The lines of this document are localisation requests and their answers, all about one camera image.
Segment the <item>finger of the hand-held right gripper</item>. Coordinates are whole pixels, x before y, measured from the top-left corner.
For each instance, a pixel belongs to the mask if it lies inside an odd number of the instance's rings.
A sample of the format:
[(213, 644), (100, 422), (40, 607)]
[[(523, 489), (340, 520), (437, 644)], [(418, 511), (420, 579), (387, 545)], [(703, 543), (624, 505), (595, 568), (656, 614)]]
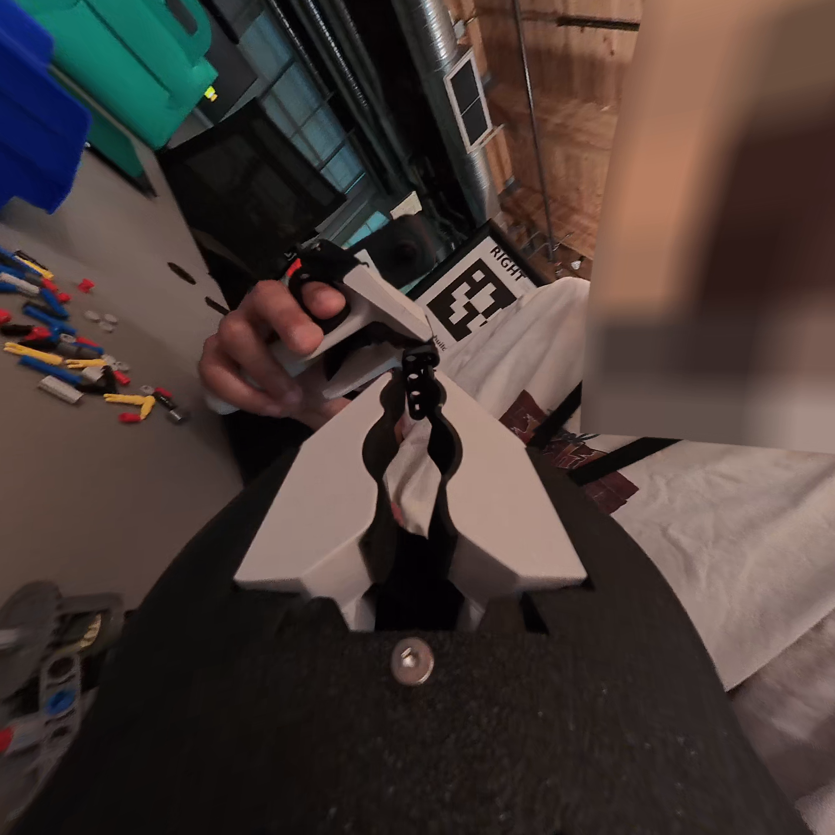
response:
[(371, 321), (418, 342), (429, 342), (433, 329), (423, 308), (384, 281), (374, 270), (362, 263), (343, 279), (345, 288), (364, 299), (371, 308)]
[(342, 362), (334, 376), (321, 389), (322, 397), (331, 401), (361, 391), (382, 374), (401, 365), (402, 349), (388, 342), (361, 347)]

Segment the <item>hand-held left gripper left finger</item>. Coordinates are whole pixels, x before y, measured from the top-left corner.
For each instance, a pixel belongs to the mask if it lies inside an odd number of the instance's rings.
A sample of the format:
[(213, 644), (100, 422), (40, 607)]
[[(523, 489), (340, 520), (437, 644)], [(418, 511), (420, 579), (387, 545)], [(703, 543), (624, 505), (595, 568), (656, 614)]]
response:
[(378, 488), (362, 447), (383, 417), (382, 375), (300, 448), (235, 574), (247, 590), (333, 600), (347, 621), (371, 621), (372, 585), (360, 548)]

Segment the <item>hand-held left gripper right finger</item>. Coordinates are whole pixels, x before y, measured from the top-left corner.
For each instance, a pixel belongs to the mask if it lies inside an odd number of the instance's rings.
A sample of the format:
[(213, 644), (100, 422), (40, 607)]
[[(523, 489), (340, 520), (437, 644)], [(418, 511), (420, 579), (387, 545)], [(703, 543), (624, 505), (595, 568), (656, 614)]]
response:
[(521, 440), (438, 375), (441, 414), (462, 454), (447, 482), (458, 533), (449, 578), (477, 607), (517, 593), (579, 585), (586, 570)]

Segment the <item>black L-shaped lego beam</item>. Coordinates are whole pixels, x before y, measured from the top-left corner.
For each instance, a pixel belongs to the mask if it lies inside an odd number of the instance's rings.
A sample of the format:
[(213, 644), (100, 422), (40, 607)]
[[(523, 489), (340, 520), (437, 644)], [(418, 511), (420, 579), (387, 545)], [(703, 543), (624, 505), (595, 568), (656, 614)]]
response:
[(433, 342), (406, 349), (402, 355), (402, 376), (407, 410), (414, 422), (431, 412), (438, 400), (435, 369), (439, 355)]

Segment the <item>grey lego gear assembly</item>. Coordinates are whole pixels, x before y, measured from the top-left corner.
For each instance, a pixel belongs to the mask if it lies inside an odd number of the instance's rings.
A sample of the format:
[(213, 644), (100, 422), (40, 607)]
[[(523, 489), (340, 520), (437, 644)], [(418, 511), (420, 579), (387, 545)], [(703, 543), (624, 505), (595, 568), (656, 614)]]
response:
[(65, 596), (50, 581), (2, 602), (2, 780), (45, 781), (78, 733), (83, 663), (105, 654), (123, 623), (121, 594)]

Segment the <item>heap of small lego pieces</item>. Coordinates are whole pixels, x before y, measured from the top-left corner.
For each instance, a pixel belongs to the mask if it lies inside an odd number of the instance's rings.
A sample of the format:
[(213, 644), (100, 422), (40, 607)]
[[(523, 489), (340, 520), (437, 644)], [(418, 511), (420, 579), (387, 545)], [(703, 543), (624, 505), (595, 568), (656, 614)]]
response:
[(140, 425), (156, 412), (188, 424), (189, 409), (152, 373), (150, 354), (137, 354), (117, 335), (121, 319), (78, 305), (95, 287), (83, 279), (66, 291), (42, 262), (2, 248), (2, 355), (35, 372), (37, 389), (68, 406), (97, 399), (117, 408), (122, 425)]

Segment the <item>person's right hand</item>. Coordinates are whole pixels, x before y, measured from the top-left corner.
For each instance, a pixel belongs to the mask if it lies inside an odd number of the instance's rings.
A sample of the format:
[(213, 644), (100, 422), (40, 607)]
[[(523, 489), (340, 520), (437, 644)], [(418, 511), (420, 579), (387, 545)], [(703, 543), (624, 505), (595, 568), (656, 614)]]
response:
[(302, 297), (303, 305), (283, 283), (259, 282), (204, 343), (198, 366), (204, 389), (240, 411), (294, 418), (312, 430), (345, 408), (349, 400), (324, 399), (309, 372), (291, 377), (268, 344), (275, 336), (305, 357), (324, 338), (317, 319), (332, 319), (346, 305), (338, 289), (315, 281), (302, 288)]

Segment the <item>white tag sign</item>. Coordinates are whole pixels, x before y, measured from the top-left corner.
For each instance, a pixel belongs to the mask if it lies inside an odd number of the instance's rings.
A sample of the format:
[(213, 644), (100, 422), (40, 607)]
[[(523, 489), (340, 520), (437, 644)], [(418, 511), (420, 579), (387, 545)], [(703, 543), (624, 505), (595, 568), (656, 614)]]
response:
[(425, 312), (436, 350), (443, 355), (517, 299), (545, 285), (520, 249), (488, 221), (407, 296)]

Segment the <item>black office chair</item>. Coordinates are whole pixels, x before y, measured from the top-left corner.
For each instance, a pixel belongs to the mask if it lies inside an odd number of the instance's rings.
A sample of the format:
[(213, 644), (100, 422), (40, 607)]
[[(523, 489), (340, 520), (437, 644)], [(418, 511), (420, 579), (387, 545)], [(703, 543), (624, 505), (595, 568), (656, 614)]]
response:
[(346, 202), (256, 100), (158, 162), (189, 227), (261, 278)]

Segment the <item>person's white shirt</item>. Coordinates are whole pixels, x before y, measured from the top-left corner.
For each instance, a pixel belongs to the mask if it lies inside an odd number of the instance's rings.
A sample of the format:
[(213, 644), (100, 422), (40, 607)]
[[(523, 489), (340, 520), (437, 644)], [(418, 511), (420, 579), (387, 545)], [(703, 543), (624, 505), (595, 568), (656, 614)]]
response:
[[(463, 341), (441, 370), (523, 443), (580, 382), (589, 283), (568, 278)], [(653, 560), (742, 729), (815, 833), (833, 833), (834, 460), (679, 442), (584, 487)]]

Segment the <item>teal plastic container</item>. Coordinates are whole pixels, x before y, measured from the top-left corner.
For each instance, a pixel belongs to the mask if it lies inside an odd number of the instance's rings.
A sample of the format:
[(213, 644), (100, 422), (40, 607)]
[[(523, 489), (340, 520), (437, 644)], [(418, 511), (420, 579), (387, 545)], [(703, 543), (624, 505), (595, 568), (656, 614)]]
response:
[(214, 91), (210, 17), (196, 1), (19, 1), (52, 40), (48, 72), (91, 117), (85, 149), (154, 196), (134, 147), (162, 149)]

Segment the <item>blue plastic bin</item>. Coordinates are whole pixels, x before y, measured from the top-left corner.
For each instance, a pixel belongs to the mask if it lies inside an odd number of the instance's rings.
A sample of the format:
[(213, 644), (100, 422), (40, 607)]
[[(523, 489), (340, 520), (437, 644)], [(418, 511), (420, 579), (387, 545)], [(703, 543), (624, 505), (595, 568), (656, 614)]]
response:
[(50, 72), (52, 36), (1, 2), (1, 205), (23, 200), (53, 214), (66, 200), (87, 144), (89, 110)]

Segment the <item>silver ventilation duct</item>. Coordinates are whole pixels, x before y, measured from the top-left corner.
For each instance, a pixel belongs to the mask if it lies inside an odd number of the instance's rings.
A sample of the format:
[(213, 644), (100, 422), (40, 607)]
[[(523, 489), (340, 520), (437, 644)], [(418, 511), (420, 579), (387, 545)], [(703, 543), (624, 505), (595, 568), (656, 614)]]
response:
[(476, 227), (499, 211), (498, 196), (484, 150), (467, 151), (450, 101), (446, 76), (465, 57), (449, 11), (441, 1), (393, 1), (412, 61), (438, 126), (452, 171)]

